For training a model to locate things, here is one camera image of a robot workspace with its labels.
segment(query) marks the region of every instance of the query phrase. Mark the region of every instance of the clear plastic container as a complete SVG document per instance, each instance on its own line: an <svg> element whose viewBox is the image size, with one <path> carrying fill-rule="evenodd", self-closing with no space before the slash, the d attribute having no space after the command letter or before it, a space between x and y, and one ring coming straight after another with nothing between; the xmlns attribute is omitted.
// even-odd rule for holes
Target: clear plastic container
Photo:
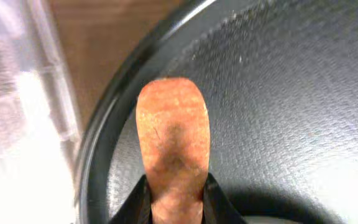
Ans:
<svg viewBox="0 0 358 224"><path fill-rule="evenodd" d="M0 223L75 223L81 129L41 0L0 0Z"/></svg>

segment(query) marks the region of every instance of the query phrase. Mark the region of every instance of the frying pan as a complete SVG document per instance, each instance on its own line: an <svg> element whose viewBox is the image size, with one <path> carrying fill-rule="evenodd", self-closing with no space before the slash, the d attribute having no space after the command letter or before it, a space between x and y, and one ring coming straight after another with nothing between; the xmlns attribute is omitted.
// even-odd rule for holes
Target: frying pan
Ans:
<svg viewBox="0 0 358 224"><path fill-rule="evenodd" d="M133 110L167 76L203 93L209 171L242 215L358 223L358 1L192 1L159 24L85 134L82 223L107 223L144 173Z"/></svg>

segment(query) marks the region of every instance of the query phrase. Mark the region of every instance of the black textured surface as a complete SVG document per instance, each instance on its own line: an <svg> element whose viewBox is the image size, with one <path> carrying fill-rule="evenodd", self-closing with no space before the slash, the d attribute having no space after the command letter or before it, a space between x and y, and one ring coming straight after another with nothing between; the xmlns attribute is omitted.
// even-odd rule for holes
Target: black textured surface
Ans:
<svg viewBox="0 0 358 224"><path fill-rule="evenodd" d="M150 189L143 175L109 224L152 224Z"/></svg>
<svg viewBox="0 0 358 224"><path fill-rule="evenodd" d="M203 93L210 172L231 202L243 215L358 223L358 1L273 2L212 28L160 75ZM110 216L144 172L138 141L131 115Z"/></svg>

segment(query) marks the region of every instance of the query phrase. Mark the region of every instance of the wooden table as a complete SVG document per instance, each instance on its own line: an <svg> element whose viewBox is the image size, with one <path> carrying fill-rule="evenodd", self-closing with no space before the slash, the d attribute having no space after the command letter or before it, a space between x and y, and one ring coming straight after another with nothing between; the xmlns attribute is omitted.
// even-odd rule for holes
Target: wooden table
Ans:
<svg viewBox="0 0 358 224"><path fill-rule="evenodd" d="M112 76L182 0L48 0L84 125Z"/></svg>

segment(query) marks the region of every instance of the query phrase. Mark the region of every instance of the wooden surface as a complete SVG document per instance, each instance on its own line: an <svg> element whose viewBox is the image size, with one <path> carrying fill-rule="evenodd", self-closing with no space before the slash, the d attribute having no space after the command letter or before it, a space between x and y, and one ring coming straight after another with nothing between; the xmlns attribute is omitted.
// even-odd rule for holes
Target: wooden surface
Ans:
<svg viewBox="0 0 358 224"><path fill-rule="evenodd" d="M48 0L88 123L114 73L139 41L182 0Z"/></svg>

